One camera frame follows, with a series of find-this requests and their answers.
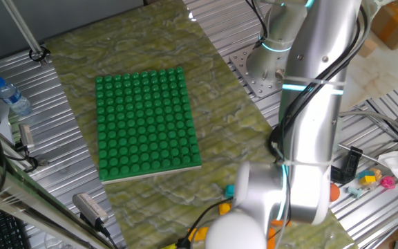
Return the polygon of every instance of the metal mounting plate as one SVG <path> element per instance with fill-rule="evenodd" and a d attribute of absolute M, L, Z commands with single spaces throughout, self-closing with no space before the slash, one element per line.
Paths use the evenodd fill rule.
<path fill-rule="evenodd" d="M 253 94 L 260 98 L 271 95 L 277 91 L 282 90 L 282 84 L 277 82 L 256 82 L 248 73 L 247 57 L 253 50 L 253 46 L 242 48 L 229 56 L 230 62 L 235 66 L 240 73 L 247 86 L 252 90 Z"/>

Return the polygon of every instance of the water bottle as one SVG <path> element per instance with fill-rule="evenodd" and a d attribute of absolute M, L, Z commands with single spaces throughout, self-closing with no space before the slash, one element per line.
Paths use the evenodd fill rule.
<path fill-rule="evenodd" d="M 0 77 L 0 98 L 20 116 L 28 115 L 32 111 L 30 102 L 22 96 L 18 88 Z"/>

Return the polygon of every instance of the green marble surface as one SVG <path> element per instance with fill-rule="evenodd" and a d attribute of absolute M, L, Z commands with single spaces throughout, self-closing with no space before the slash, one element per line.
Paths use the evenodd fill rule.
<path fill-rule="evenodd" d="M 95 77 L 184 68 L 202 169 L 105 186 L 132 249 L 175 242 L 222 198 L 243 161 L 272 159 L 265 147 L 270 126 L 188 14 L 181 0 L 164 0 L 46 42 L 95 164 Z M 318 226 L 294 224 L 283 241 L 288 248 L 356 248 L 331 212 Z"/>

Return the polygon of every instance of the yellow toy block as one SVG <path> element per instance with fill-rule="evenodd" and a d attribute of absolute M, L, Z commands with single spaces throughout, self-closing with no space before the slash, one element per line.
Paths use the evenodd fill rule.
<path fill-rule="evenodd" d="M 231 203 L 222 203 L 219 204 L 219 214 L 224 215 L 229 212 L 231 209 Z"/>
<path fill-rule="evenodd" d="M 197 228 L 193 229 L 193 232 L 190 234 L 190 237 L 188 237 L 188 240 L 193 239 L 194 232 L 196 231 Z M 196 236 L 194 237 L 194 241 L 203 241 L 205 240 L 205 235 L 207 235 L 208 232 L 208 227 L 201 228 L 199 231 L 196 233 Z"/>
<path fill-rule="evenodd" d="M 176 249 L 176 243 L 171 244 L 170 246 L 166 246 L 166 247 L 164 247 L 162 249 Z"/>
<path fill-rule="evenodd" d="M 376 181 L 376 177 L 375 176 L 364 176 L 360 179 L 360 184 L 362 185 L 368 185 L 370 183 L 373 183 Z"/>
<path fill-rule="evenodd" d="M 381 171 L 379 169 L 376 168 L 370 168 L 371 171 L 374 172 L 374 175 L 377 177 L 378 175 L 380 175 Z"/>

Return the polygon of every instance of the black cable connector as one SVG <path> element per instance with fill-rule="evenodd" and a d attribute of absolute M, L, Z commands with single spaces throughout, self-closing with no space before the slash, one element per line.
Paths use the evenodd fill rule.
<path fill-rule="evenodd" d="M 176 243 L 177 249 L 190 249 L 190 247 L 191 247 L 190 240 L 184 240 L 184 238 L 178 239 L 178 242 Z"/>
<path fill-rule="evenodd" d="M 93 226 L 92 223 L 84 216 L 84 214 L 82 214 L 82 212 L 79 214 L 79 217 L 81 218 L 81 220 L 85 221 L 85 223 L 87 223 L 87 225 L 89 225 L 96 231 L 101 232 L 103 235 L 105 235 L 105 237 L 108 238 L 108 240 L 111 242 L 111 244 L 113 245 L 113 247 L 115 249 L 119 249 L 117 247 L 117 245 L 115 244 L 115 241 L 111 238 L 110 232 L 108 232 L 107 228 L 105 228 L 104 222 L 102 222 L 102 220 L 100 218 L 96 219 L 96 224 Z"/>

